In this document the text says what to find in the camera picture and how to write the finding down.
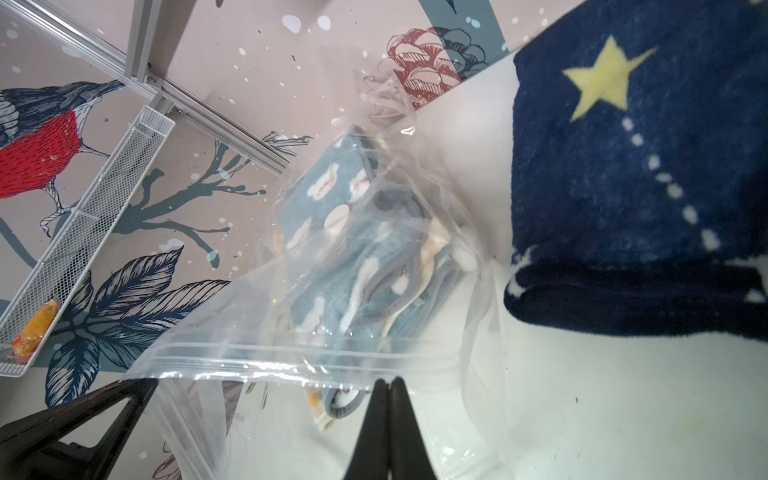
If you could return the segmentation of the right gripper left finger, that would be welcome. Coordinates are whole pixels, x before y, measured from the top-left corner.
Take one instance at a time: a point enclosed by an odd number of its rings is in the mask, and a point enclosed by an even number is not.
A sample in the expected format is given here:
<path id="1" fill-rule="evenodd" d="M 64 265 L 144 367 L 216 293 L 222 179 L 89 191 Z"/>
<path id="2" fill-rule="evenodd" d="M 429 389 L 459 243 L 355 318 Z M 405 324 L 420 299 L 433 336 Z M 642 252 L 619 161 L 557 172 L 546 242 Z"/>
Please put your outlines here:
<path id="1" fill-rule="evenodd" d="M 344 480 L 387 480 L 389 447 L 389 385 L 377 380 Z"/>

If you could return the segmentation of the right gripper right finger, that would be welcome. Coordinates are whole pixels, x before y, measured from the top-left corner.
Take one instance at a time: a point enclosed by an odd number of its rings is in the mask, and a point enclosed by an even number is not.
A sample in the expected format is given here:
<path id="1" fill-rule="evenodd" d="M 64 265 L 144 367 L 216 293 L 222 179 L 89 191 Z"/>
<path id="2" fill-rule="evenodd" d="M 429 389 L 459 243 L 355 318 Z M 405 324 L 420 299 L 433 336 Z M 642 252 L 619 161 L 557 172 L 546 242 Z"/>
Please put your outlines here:
<path id="1" fill-rule="evenodd" d="M 395 480 L 436 480 L 405 381 L 396 377 L 389 391 L 389 468 Z"/>

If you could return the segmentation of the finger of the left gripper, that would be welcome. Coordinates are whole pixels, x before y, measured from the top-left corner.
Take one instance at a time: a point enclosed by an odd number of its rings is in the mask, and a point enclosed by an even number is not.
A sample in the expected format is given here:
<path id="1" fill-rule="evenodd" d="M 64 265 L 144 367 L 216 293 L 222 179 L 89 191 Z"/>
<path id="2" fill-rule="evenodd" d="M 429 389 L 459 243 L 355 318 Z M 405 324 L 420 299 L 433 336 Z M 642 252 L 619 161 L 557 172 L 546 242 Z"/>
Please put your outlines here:
<path id="1" fill-rule="evenodd" d="M 73 401 L 1 427 L 3 479 L 106 479 L 150 402 L 158 381 L 113 382 Z M 108 409 L 126 405 L 92 447 L 63 438 Z"/>

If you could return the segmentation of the clear plastic vacuum bag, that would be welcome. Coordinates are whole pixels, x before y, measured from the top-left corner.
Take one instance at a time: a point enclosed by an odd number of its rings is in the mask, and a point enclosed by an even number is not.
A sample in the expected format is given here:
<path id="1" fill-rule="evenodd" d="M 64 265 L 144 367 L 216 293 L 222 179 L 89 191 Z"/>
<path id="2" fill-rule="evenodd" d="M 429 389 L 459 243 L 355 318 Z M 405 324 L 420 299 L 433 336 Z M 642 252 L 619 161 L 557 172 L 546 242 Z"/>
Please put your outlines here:
<path id="1" fill-rule="evenodd" d="M 440 479 L 506 474 L 491 260 L 394 75 L 369 77 L 344 127 L 286 171 L 259 261 L 128 370 L 185 479 L 340 479 L 402 384 Z"/>

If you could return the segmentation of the navy star blanket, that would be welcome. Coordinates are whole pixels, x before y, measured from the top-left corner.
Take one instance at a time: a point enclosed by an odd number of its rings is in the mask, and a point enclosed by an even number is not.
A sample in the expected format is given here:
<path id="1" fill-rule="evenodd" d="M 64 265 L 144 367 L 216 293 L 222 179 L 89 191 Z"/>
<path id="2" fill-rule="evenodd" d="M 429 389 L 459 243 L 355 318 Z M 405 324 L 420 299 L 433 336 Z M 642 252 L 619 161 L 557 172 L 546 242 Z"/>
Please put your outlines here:
<path id="1" fill-rule="evenodd" d="M 766 3 L 586 1 L 514 65 L 510 314 L 765 340 Z"/>

